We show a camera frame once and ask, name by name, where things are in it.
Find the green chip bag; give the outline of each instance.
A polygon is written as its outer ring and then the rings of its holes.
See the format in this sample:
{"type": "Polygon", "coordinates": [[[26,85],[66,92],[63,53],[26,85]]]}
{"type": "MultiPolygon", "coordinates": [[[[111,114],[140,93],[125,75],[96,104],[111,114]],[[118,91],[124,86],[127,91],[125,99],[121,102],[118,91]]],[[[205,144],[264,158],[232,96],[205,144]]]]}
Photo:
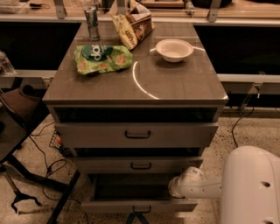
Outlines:
{"type": "Polygon", "coordinates": [[[132,54],[124,45],[77,45],[74,52],[78,73],[86,76],[125,69],[132,54]]]}

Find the cabinet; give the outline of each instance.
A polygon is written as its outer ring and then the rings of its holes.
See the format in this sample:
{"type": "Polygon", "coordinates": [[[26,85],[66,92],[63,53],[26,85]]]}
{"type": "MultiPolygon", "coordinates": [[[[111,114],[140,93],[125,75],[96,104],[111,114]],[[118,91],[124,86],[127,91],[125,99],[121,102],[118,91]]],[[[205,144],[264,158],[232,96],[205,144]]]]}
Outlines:
{"type": "MultiPolygon", "coordinates": [[[[101,41],[120,45],[110,22],[100,22],[101,41]]],[[[155,23],[124,71],[83,77],[74,48],[92,45],[82,24],[43,101],[74,162],[92,180],[95,213],[192,211],[195,203],[174,199],[169,180],[199,167],[218,128],[228,97],[192,24],[155,23]],[[168,63],[155,52],[161,39],[191,43],[194,53],[168,63]]]]}

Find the speckled floor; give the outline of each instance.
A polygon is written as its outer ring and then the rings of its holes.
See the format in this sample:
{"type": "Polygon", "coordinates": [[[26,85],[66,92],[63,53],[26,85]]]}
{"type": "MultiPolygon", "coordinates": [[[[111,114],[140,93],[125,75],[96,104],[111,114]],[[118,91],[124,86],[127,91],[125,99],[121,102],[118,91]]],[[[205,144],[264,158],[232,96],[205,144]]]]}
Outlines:
{"type": "MultiPolygon", "coordinates": [[[[246,108],[245,114],[249,113],[252,108],[246,108]]],[[[230,151],[235,148],[232,128],[240,118],[236,110],[225,108],[219,118],[218,131],[211,143],[203,153],[204,162],[200,167],[207,178],[220,176],[222,168],[230,151]]],[[[43,127],[52,123],[53,119],[48,116],[41,125],[34,131],[38,134],[43,127]]],[[[45,127],[39,136],[33,136],[40,149],[46,154],[45,160],[48,165],[52,162],[62,159],[61,154],[49,147],[50,140],[54,131],[53,124],[45,127]]],[[[280,109],[279,108],[255,108],[255,111],[249,117],[241,119],[234,128],[234,136],[239,146],[254,145],[280,157],[280,109]]],[[[39,151],[30,139],[26,139],[23,148],[14,153],[16,158],[28,168],[30,172],[38,175],[46,175],[46,165],[44,155],[39,151]]],[[[68,183],[75,172],[74,163],[71,158],[66,160],[66,165],[55,172],[51,177],[61,182],[68,183]]],[[[32,224],[47,223],[52,210],[55,208],[59,192],[44,188],[45,194],[52,199],[48,199],[42,190],[42,185],[26,181],[17,173],[10,171],[10,176],[22,193],[30,194],[38,198],[42,206],[36,206],[33,200],[18,202],[18,213],[11,208],[11,202],[15,198],[11,187],[8,185],[5,177],[0,175],[0,224],[32,224]]],[[[93,214],[85,215],[80,204],[76,201],[88,200],[90,197],[90,184],[86,177],[80,176],[73,192],[71,199],[67,201],[61,211],[58,223],[102,223],[102,224],[121,224],[125,223],[128,214],[93,214]]],[[[172,223],[196,223],[196,224],[219,224],[220,201],[218,199],[197,199],[198,205],[191,213],[147,213],[146,219],[150,224],[172,224],[172,223]]]]}

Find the drawer handle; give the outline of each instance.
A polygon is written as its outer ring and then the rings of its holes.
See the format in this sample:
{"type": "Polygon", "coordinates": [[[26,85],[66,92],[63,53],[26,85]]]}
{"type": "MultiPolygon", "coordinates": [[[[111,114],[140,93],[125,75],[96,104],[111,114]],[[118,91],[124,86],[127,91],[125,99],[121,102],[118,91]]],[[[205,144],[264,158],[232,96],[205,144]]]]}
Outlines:
{"type": "Polygon", "coordinates": [[[151,206],[148,206],[146,211],[143,211],[142,209],[143,209],[142,207],[141,208],[139,207],[138,210],[135,206],[132,207],[133,213],[135,214],[149,214],[151,212],[151,206]]]}
{"type": "Polygon", "coordinates": [[[130,163],[130,167],[132,170],[149,170],[151,168],[151,163],[147,167],[136,167],[133,163],[130,163]]]}
{"type": "Polygon", "coordinates": [[[149,137],[151,137],[151,131],[148,130],[146,135],[141,135],[141,136],[137,136],[137,135],[131,135],[127,130],[124,132],[124,135],[127,138],[132,138],[132,139],[147,139],[149,137]]]}

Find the snack bag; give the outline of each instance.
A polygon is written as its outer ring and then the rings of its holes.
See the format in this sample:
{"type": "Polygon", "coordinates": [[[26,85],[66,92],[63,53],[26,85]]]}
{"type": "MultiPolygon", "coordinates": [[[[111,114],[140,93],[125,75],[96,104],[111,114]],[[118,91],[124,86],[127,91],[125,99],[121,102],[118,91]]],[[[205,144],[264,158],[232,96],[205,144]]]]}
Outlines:
{"type": "Polygon", "coordinates": [[[132,5],[136,7],[130,10],[129,15],[112,16],[120,40],[130,50],[144,40],[154,28],[151,12],[140,3],[132,5]]]}
{"type": "Polygon", "coordinates": [[[94,76],[125,69],[132,54],[124,45],[77,45],[74,52],[79,74],[94,76]]]}

